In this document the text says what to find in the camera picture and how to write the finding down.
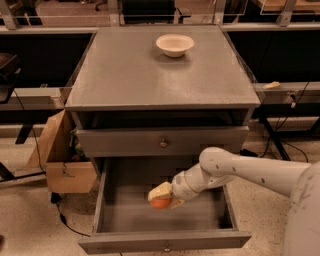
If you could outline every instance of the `gray surface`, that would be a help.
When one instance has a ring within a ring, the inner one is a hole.
[[[171,181],[180,168],[191,167],[192,157],[138,157],[113,160],[105,185],[104,232],[213,230],[232,228],[222,189],[201,193],[197,200],[174,210],[156,210],[148,192]]]
[[[155,45],[168,33],[195,46],[170,58]],[[215,26],[100,28],[67,102],[67,110],[240,108],[259,100]]]

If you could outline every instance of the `black panel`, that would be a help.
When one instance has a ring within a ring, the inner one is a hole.
[[[63,87],[92,34],[1,35],[0,52],[16,54],[22,65],[16,87]]]
[[[229,32],[258,82],[320,81],[320,31]]]

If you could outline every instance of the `chair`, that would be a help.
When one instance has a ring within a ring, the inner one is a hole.
[[[9,101],[19,70],[17,55],[0,53],[0,104],[6,104]]]

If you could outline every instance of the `wire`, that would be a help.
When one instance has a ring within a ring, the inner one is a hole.
[[[292,144],[290,144],[290,143],[288,143],[288,142],[285,142],[285,141],[283,141],[283,140],[281,140],[281,142],[284,143],[284,144],[286,144],[286,145],[288,145],[288,146],[290,146],[290,147],[293,147],[294,149],[296,149],[296,150],[298,150],[298,151],[300,151],[300,152],[304,155],[304,157],[305,157],[305,159],[306,159],[306,163],[309,163],[309,158],[308,158],[307,154],[306,154],[302,149],[300,149],[300,148],[298,148],[298,147],[296,147],[296,146],[293,146]]]
[[[310,84],[310,81],[307,82],[306,85],[304,86],[304,88],[303,88],[303,90],[302,90],[302,92],[301,92],[301,94],[300,94],[299,99],[295,102],[295,103],[296,103],[296,104],[295,104],[295,107],[297,106],[297,104],[298,104],[299,101],[301,100],[301,98],[302,98],[302,96],[304,95],[304,93],[305,93],[305,91],[306,91],[306,89],[307,89],[307,87],[308,87],[309,84]],[[282,121],[282,123],[281,123],[280,125],[279,125],[279,122],[280,122],[281,117],[279,117],[279,119],[278,119],[278,121],[277,121],[277,123],[276,123],[275,130],[274,130],[275,132],[277,132],[277,131],[285,124],[285,122],[286,122],[286,121],[288,120],[288,118],[289,118],[290,111],[292,111],[292,109],[294,109],[294,108],[291,107],[291,108],[288,110],[286,117],[284,118],[284,120]],[[266,155],[266,153],[267,153],[267,150],[268,150],[269,144],[270,144],[270,139],[271,139],[271,136],[269,136],[269,138],[268,138],[265,151],[263,152],[261,158],[263,158],[263,157]],[[296,149],[296,150],[298,150],[298,151],[300,151],[300,152],[304,155],[304,157],[305,157],[305,159],[306,159],[306,162],[307,162],[307,163],[309,162],[309,159],[308,159],[307,154],[306,154],[302,149],[300,149],[300,148],[298,148],[298,147],[296,147],[296,146],[293,146],[292,144],[289,144],[289,143],[287,143],[287,142],[285,142],[285,141],[282,141],[282,140],[281,140],[281,142],[284,143],[284,144],[287,144],[287,145],[290,146],[290,147],[293,147],[294,149]]]
[[[72,232],[74,232],[74,233],[77,233],[78,235],[91,237],[91,236],[89,236],[89,235],[87,235],[87,234],[78,232],[78,231],[74,230],[73,228],[69,227],[68,224],[67,224],[67,219],[66,219],[66,217],[65,217],[65,216],[61,213],[61,211],[60,211],[59,204],[56,204],[56,205],[57,205],[58,212],[59,212],[59,214],[60,214],[60,220],[61,220],[61,222],[62,222],[68,229],[70,229],[70,230],[71,230]]]
[[[13,91],[14,91],[15,95],[17,96],[17,99],[18,99],[18,101],[19,101],[19,103],[20,103],[20,105],[21,105],[21,108],[23,109],[23,111],[26,111],[26,109],[25,109],[25,107],[23,106],[23,104],[22,104],[22,102],[21,102],[21,99],[20,99],[20,97],[18,96],[16,90],[13,89]],[[35,142],[36,142],[36,148],[37,148],[38,159],[39,159],[39,167],[40,167],[40,169],[41,169],[41,171],[42,171],[43,173],[46,173],[46,171],[43,169],[43,167],[42,167],[42,165],[41,165],[40,149],[39,149],[39,144],[38,144],[36,132],[35,132],[33,126],[32,126],[31,129],[32,129],[32,133],[33,133],[34,140],[35,140]]]

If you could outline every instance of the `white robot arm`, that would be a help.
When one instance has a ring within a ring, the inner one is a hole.
[[[199,163],[149,193],[151,205],[175,208],[201,191],[222,186],[236,176],[291,198],[283,256],[319,256],[320,162],[316,164],[244,157],[220,148],[207,148]]]

